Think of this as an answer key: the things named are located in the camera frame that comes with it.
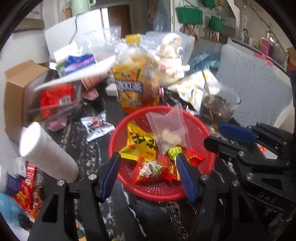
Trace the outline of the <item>small red orange packet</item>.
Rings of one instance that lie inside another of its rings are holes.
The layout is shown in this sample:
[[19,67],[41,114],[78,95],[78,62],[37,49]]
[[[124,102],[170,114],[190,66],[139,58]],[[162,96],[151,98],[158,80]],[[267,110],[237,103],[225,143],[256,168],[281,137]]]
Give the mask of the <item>small red orange packet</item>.
[[205,159],[205,156],[203,154],[200,154],[193,149],[188,149],[184,152],[183,149],[178,146],[170,148],[168,150],[168,156],[171,161],[171,165],[170,165],[171,178],[177,181],[181,180],[177,170],[177,166],[176,166],[176,158],[178,154],[183,154],[186,160],[189,162],[189,164],[195,167],[201,164],[201,162],[203,162],[203,160]]

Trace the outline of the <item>red cartoon snack packet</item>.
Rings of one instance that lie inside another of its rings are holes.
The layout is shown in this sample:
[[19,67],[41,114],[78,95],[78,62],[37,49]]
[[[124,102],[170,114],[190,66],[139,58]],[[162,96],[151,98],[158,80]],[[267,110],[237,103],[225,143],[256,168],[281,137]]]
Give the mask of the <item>red cartoon snack packet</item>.
[[139,184],[161,180],[172,181],[168,157],[148,161],[143,157],[138,157],[133,170],[133,183]]

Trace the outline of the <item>clear bag white candy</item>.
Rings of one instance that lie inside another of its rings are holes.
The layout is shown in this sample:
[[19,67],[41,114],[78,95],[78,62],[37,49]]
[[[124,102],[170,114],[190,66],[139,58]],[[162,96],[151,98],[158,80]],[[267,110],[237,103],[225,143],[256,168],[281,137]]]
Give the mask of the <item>clear bag white candy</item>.
[[146,117],[161,156],[165,156],[169,149],[175,146],[191,147],[188,128],[180,105],[175,105],[166,114],[150,111]]

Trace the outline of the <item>yellow snack packet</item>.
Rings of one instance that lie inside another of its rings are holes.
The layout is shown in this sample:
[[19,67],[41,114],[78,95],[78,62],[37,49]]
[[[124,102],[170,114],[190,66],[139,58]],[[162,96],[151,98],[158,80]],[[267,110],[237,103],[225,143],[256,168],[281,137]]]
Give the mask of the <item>yellow snack packet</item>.
[[119,154],[124,159],[137,161],[143,157],[146,161],[157,158],[156,141],[153,133],[147,133],[139,126],[129,122],[127,124],[127,141]]

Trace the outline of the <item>red snack packets pile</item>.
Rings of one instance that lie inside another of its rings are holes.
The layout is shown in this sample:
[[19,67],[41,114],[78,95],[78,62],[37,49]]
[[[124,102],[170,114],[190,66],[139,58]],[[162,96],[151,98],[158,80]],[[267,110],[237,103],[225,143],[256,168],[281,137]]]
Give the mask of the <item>red snack packets pile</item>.
[[21,180],[20,190],[13,198],[29,218],[35,221],[44,204],[43,186],[35,184],[37,174],[35,165],[27,164],[26,172],[26,177]]

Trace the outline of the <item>grey leaf pattern chair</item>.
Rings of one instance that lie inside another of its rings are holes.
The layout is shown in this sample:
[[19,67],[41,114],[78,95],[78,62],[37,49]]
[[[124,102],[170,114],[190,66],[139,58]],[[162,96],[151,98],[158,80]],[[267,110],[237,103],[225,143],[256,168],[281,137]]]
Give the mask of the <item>grey leaf pattern chair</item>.
[[216,78],[241,99],[234,119],[243,127],[264,123],[280,127],[292,106],[292,87],[266,60],[225,44]]

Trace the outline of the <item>glass cup with spoon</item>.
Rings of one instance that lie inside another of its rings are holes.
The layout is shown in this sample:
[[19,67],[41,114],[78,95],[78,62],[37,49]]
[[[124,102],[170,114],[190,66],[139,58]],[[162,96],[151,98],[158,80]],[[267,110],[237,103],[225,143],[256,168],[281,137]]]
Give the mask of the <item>glass cup with spoon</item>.
[[234,112],[241,104],[240,96],[230,87],[211,78],[202,71],[204,88],[199,111],[199,118],[212,131],[218,131],[218,125],[231,120]]

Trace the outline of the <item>blue deer humidifier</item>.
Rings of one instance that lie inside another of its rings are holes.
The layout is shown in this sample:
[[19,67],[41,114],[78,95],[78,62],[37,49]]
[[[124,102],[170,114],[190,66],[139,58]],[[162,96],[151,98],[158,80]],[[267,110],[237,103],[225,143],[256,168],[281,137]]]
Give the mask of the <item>blue deer humidifier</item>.
[[30,230],[33,222],[28,218],[26,212],[17,204],[13,197],[4,193],[0,194],[1,214],[5,221],[13,223],[24,230]]

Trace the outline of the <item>blue white cup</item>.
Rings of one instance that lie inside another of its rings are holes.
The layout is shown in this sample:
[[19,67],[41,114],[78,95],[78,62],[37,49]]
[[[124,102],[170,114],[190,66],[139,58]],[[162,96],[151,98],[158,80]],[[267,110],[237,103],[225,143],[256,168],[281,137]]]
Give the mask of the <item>blue white cup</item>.
[[5,181],[4,193],[14,196],[20,191],[20,179],[15,178],[11,174],[7,173]]

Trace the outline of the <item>white paper towel roll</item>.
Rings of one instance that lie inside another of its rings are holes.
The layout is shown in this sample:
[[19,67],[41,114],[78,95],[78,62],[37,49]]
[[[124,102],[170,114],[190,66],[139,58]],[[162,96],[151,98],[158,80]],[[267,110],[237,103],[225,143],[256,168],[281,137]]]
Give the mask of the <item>white paper towel roll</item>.
[[79,170],[75,160],[65,152],[41,127],[31,123],[22,133],[19,145],[20,156],[49,176],[68,183],[76,180]]

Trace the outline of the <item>white kettle toy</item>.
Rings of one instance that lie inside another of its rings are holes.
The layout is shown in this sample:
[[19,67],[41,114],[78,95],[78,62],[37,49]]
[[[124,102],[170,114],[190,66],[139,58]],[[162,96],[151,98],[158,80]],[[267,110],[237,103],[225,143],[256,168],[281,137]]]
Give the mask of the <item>white kettle toy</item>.
[[176,33],[165,35],[161,44],[157,47],[159,58],[159,84],[160,87],[168,87],[181,80],[190,66],[182,62],[184,49],[181,46],[182,38]]

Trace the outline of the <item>white black snack packet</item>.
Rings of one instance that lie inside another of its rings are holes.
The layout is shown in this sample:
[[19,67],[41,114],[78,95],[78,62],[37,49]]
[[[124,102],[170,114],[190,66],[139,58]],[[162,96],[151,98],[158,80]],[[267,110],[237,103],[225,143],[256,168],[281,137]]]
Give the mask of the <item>white black snack packet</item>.
[[87,116],[81,118],[81,123],[85,126],[87,132],[87,142],[92,142],[97,138],[115,130],[115,126],[106,121],[106,111],[103,110],[97,116]]

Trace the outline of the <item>green bag lower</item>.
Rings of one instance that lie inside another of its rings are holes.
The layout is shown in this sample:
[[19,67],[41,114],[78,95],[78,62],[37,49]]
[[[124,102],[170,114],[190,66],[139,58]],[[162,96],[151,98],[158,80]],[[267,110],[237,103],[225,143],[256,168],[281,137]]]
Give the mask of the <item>green bag lower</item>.
[[213,30],[218,33],[222,33],[222,22],[224,19],[221,19],[219,16],[212,15],[208,23],[208,29]]

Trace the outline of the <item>green bag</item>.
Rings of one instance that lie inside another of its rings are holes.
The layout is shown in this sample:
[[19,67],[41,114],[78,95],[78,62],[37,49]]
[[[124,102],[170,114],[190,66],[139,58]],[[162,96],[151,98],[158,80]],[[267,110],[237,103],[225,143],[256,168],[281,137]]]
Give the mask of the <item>green bag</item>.
[[222,33],[222,22],[224,19],[221,19],[219,16],[212,15],[208,23],[208,29],[213,30],[218,33]]
[[213,9],[216,7],[215,0],[201,0],[201,3],[205,8]]
[[183,25],[203,25],[203,11],[189,1],[182,1],[182,4],[176,7],[178,22]]

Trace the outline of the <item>clear tray red packet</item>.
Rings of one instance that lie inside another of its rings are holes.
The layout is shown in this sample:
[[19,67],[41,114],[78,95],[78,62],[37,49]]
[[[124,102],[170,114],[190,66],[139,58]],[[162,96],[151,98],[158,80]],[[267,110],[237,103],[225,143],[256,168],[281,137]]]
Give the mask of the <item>clear tray red packet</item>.
[[26,121],[52,122],[76,114],[82,104],[81,83],[60,84],[31,93],[26,100]]

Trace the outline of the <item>iced tea bottle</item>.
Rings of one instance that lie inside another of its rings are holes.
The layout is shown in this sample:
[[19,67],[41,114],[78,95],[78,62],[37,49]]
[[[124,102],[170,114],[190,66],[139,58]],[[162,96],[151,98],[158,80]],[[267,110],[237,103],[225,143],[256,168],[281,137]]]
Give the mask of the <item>iced tea bottle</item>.
[[139,34],[125,37],[127,48],[119,51],[111,68],[118,100],[126,114],[159,104],[159,63],[141,46]]

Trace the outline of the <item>green bag left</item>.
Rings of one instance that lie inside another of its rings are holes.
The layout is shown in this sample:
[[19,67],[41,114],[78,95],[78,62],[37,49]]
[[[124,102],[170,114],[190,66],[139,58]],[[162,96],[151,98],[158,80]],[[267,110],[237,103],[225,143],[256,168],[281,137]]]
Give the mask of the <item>green bag left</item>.
[[176,7],[178,22],[183,25],[203,25],[203,11],[189,1],[182,1],[182,4]]

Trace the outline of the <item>green bag upper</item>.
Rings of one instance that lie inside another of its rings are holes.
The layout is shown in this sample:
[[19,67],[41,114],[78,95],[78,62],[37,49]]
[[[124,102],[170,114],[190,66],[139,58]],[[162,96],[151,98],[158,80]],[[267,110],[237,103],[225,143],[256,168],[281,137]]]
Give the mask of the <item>green bag upper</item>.
[[201,3],[205,8],[213,9],[216,7],[215,0],[201,0]]

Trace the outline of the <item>pink cup noodle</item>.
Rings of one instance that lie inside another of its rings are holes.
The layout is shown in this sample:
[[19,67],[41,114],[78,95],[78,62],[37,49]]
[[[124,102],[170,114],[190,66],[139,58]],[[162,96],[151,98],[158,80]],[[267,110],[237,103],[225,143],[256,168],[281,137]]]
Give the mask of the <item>pink cup noodle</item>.
[[88,71],[80,79],[86,90],[90,91],[110,75],[110,71]]

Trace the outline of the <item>brown cardboard box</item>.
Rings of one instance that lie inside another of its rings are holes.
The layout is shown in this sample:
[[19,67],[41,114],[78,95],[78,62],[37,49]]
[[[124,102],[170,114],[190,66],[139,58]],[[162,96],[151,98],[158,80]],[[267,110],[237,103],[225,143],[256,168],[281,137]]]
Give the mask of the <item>brown cardboard box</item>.
[[49,69],[33,60],[16,65],[5,72],[4,124],[9,139],[18,142],[27,121],[33,90],[46,82]]

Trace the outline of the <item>blue purple packet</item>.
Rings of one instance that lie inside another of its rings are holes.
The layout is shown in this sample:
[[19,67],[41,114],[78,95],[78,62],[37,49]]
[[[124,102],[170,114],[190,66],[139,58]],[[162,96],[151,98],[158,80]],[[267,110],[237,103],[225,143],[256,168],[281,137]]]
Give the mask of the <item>blue purple packet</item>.
[[56,66],[56,71],[60,77],[63,77],[95,63],[95,57],[91,53],[81,56],[68,56]]

